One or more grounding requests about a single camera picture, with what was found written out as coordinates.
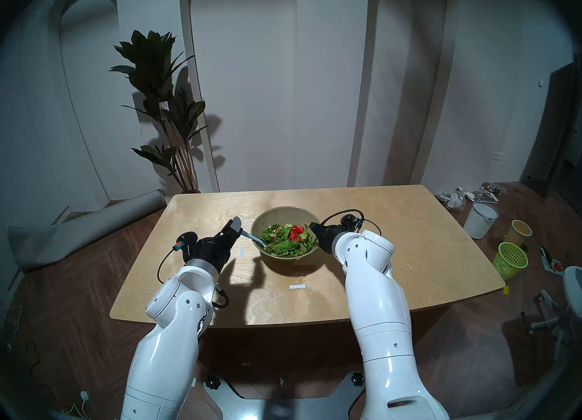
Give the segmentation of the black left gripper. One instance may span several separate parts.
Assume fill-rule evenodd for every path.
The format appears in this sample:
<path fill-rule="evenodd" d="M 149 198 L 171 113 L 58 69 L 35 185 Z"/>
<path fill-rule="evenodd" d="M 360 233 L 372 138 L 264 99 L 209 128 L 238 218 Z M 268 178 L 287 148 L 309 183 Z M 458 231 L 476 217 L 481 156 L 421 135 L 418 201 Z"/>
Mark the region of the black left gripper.
<path fill-rule="evenodd" d="M 207 262 L 220 274 L 230 259 L 232 247 L 242 232 L 241 219 L 235 216 L 225 224 L 220 233 L 213 237 L 203 238 L 195 244 L 193 259 Z"/>

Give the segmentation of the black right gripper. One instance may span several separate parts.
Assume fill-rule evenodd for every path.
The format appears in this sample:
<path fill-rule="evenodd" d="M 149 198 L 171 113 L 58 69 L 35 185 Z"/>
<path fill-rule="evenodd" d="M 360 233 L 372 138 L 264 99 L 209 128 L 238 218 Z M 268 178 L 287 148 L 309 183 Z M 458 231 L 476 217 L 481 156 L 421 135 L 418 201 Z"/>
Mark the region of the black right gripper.
<path fill-rule="evenodd" d="M 342 224 L 323 225 L 312 221 L 309 229 L 316 236 L 318 247 L 325 253 L 332 255 L 334 253 L 334 242 L 341 235 L 347 232 L 347 228 Z"/>

